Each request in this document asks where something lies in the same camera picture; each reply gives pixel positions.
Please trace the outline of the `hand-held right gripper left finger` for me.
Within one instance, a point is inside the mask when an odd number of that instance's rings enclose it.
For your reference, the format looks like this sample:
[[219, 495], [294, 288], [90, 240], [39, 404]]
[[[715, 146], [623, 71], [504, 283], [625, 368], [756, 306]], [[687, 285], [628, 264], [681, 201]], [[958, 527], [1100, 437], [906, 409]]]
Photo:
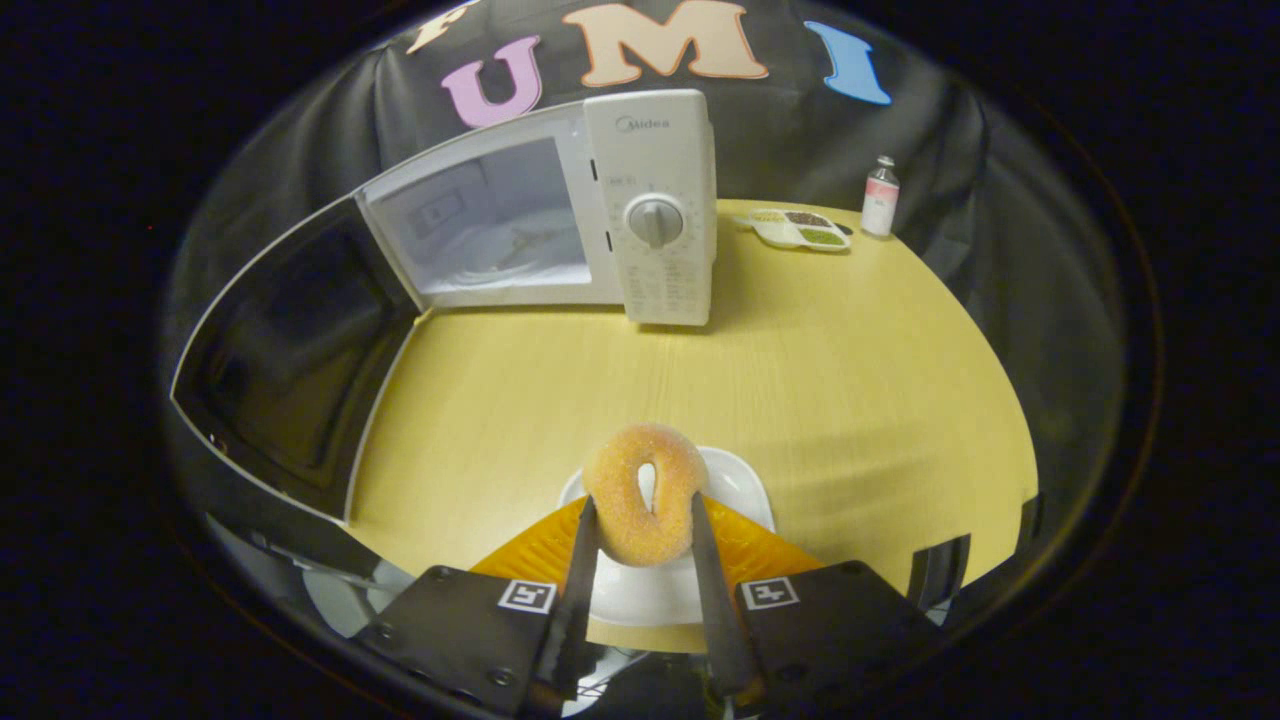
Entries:
[[558, 716], [588, 674], [588, 620], [598, 560], [596, 509], [577, 523], [561, 583], [436, 565], [355, 639], [471, 716]]

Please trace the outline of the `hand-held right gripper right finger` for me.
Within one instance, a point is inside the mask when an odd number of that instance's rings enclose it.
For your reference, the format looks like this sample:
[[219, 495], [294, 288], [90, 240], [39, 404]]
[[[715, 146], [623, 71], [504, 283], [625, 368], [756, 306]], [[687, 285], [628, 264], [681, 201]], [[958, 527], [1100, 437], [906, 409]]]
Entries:
[[860, 561], [731, 585], [707, 498], [691, 505], [710, 679], [764, 706], [859, 706], [934, 648], [936, 625]]

